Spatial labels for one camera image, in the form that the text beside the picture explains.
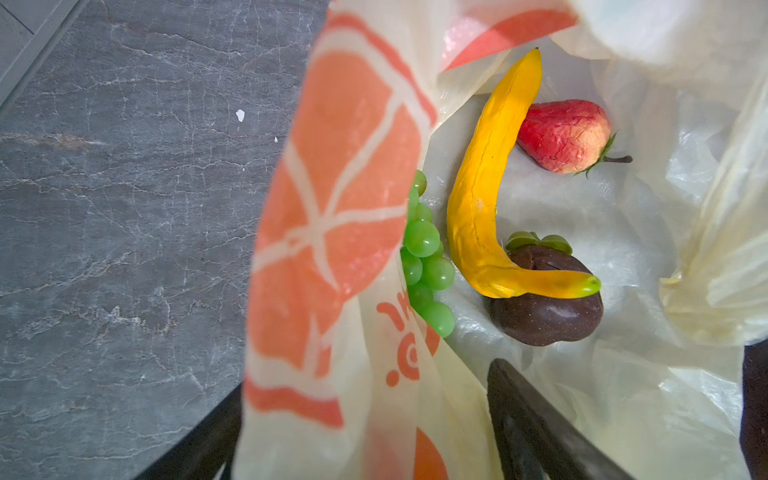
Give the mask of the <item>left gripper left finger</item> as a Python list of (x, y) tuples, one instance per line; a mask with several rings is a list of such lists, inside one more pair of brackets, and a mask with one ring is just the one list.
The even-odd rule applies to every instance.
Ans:
[(135, 479), (231, 479), (242, 426), (240, 383), (175, 446)]

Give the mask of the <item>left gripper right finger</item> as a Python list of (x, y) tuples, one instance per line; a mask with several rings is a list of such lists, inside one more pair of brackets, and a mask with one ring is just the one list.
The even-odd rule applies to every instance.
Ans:
[(487, 398), (505, 479), (629, 479), (508, 361), (495, 359)]

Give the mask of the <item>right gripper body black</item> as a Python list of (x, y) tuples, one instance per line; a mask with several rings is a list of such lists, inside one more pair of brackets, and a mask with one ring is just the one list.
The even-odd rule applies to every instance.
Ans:
[(744, 349), (741, 449), (752, 479), (767, 478), (767, 341)]

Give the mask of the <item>fake dark brown fruit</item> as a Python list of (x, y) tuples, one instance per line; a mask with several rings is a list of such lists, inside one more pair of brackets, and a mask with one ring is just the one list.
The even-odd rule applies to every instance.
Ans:
[[(505, 250), (514, 263), (525, 269), (588, 271), (559, 235), (540, 238), (533, 232), (517, 232), (508, 239)], [(525, 294), (486, 298), (484, 304), (498, 329), (530, 346), (582, 340), (597, 329), (604, 313), (598, 293), (579, 299)]]

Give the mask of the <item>cream translucent plastic bag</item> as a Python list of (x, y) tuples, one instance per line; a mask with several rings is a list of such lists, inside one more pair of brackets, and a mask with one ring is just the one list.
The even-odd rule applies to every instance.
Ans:
[[(498, 234), (557, 233), (602, 282), (584, 340), (501, 333), (463, 279), (447, 338), (399, 251), (417, 171), (438, 225), (484, 103), (530, 50), (542, 100), (599, 101), (629, 166), (514, 151)], [(511, 363), (637, 479), (745, 479), (742, 363), (767, 336), (763, 1), (333, 1), (259, 223), (237, 479), (498, 479)]]

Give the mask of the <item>fake yellow banana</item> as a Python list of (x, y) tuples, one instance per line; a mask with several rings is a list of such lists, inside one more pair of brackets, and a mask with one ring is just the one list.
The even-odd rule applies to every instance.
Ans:
[(600, 280), (585, 272), (524, 269), (509, 259), (497, 240), (502, 177), (541, 82), (541, 53), (533, 49), (511, 67), (486, 102), (447, 204), (453, 263), (470, 286), (488, 298), (535, 294), (577, 299), (601, 289)]

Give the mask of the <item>fake red strawberry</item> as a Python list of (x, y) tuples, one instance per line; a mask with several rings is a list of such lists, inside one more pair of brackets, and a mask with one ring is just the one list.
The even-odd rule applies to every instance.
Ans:
[(631, 163), (630, 155), (608, 155), (615, 137), (600, 105), (574, 99), (533, 104), (521, 125), (517, 144), (545, 170), (577, 175), (587, 174), (599, 163)]

